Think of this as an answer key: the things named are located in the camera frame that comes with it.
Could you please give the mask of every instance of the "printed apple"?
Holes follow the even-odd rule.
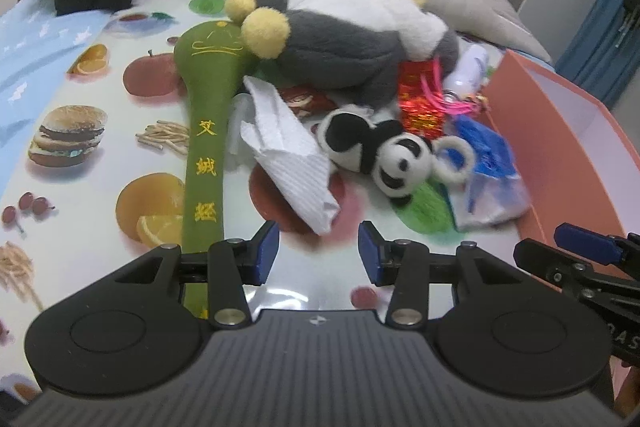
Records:
[[[125,89],[134,96],[162,96],[178,89],[182,83],[175,67],[174,54],[140,57],[124,70],[122,81]]]
[[[132,22],[132,21],[143,21],[147,19],[148,15],[145,13],[131,13],[129,15],[124,15],[120,17],[118,20],[123,22]]]

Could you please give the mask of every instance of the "white plastic bottle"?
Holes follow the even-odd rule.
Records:
[[[459,102],[475,95],[482,85],[489,64],[489,53],[473,44],[458,60],[456,69],[445,78],[442,95],[447,102]]]

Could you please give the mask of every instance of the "blue gripper pad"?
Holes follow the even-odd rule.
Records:
[[[273,225],[260,241],[257,247],[257,259],[255,262],[254,280],[264,284],[276,259],[280,247],[280,228]]]
[[[371,237],[364,223],[358,227],[358,253],[362,259],[362,265],[367,271],[372,284],[378,285],[382,279],[382,266],[380,266],[380,247]]]
[[[562,223],[556,228],[554,240],[559,248],[596,263],[617,264],[622,259],[622,248],[616,245],[615,240],[569,223]]]

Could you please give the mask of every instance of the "white plush fabric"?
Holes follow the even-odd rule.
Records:
[[[424,60],[447,31],[447,25],[432,13],[423,13],[413,0],[371,0],[395,20],[400,41],[409,60]]]
[[[385,7],[370,0],[289,0],[287,9],[327,15],[375,32],[398,29],[395,17]]]
[[[447,186],[465,183],[476,167],[476,153],[466,140],[458,136],[442,136],[431,142],[433,155],[437,158],[433,165],[433,177]],[[460,170],[455,170],[445,159],[439,156],[447,149],[462,154],[465,162]]]
[[[420,148],[420,156],[414,154],[401,145],[398,140],[411,140]],[[399,167],[401,160],[405,160],[408,168],[402,171]],[[376,156],[376,163],[371,171],[371,177],[376,186],[389,198],[402,198],[412,194],[415,189],[431,176],[434,157],[431,155],[424,140],[414,134],[404,133],[382,144]],[[402,180],[402,188],[391,188],[382,179],[382,171],[388,176]]]
[[[339,165],[343,169],[347,169],[351,172],[360,172],[360,160],[362,158],[362,144],[357,143],[348,151],[338,153],[335,152],[329,144],[326,142],[326,133],[331,125],[332,118],[336,114],[350,112],[352,114],[357,114],[358,116],[363,117],[367,120],[370,117],[370,111],[367,108],[358,107],[357,105],[348,104],[340,109],[336,109],[331,111],[326,117],[322,119],[320,122],[318,129],[316,130],[316,139],[318,140],[318,144],[320,149],[327,155],[327,157],[334,162],[336,165]],[[373,129],[375,127],[374,124],[369,123],[369,126]]]

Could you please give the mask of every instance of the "plush toy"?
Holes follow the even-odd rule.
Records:
[[[247,47],[275,58],[291,80],[318,89],[353,88],[359,105],[393,100],[398,64],[438,55],[444,74],[458,40],[420,6],[424,0],[226,0]]]
[[[398,120],[374,124],[349,106],[329,113],[316,137],[330,160],[344,169],[371,174],[376,186],[398,205],[409,203],[412,192],[430,176],[459,185],[476,165],[474,150],[462,138],[443,136],[429,142],[404,132]],[[462,155],[459,170],[438,157],[445,149]]]
[[[205,22],[183,33],[175,45],[174,59],[190,101],[181,247],[184,253],[193,253],[206,251],[211,243],[225,238],[222,180],[226,125],[231,100],[257,60],[242,45],[240,28],[226,21]],[[184,305],[199,317],[207,309],[207,285],[188,284]]]

